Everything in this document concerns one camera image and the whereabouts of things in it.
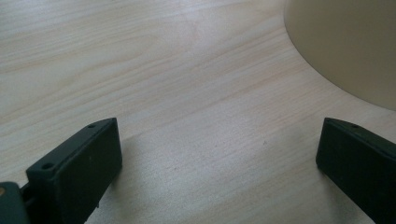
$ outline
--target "tan bowl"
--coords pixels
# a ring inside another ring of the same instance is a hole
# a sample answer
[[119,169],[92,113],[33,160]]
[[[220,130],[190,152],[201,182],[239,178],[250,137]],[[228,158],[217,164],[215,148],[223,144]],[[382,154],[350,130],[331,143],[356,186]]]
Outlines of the tan bowl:
[[288,0],[297,50],[341,89],[396,110],[396,1]]

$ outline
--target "black plastic part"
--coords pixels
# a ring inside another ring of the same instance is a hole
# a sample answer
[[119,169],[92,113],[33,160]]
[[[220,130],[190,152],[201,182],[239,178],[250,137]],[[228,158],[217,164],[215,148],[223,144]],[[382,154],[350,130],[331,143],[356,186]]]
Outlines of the black plastic part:
[[30,224],[20,188],[15,183],[0,183],[0,223]]
[[116,119],[83,128],[27,169],[22,192],[31,223],[84,223],[121,163]]
[[396,223],[396,145],[362,127],[325,119],[317,165],[375,223]]

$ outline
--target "light wood tabletop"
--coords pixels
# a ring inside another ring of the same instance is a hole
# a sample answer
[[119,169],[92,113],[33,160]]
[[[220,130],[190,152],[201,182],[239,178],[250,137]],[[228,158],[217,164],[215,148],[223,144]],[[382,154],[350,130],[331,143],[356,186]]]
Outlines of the light wood tabletop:
[[325,117],[396,112],[316,72],[284,0],[0,1],[0,181],[116,117],[123,168],[87,223],[373,223],[315,164]]

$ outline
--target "wooden table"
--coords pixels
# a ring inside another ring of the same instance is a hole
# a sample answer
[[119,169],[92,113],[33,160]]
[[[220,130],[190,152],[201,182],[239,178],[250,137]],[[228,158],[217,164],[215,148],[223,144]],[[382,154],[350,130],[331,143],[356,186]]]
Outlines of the wooden table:
[[372,223],[315,164],[325,117],[396,112],[291,44],[278,0],[0,2],[0,180],[117,117],[123,169],[87,223]]

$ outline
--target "beige round object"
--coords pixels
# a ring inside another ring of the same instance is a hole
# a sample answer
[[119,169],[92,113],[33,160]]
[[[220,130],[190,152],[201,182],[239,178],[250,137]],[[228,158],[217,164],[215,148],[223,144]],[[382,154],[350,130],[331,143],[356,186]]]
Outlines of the beige round object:
[[396,110],[396,1],[289,0],[291,41],[324,77]]

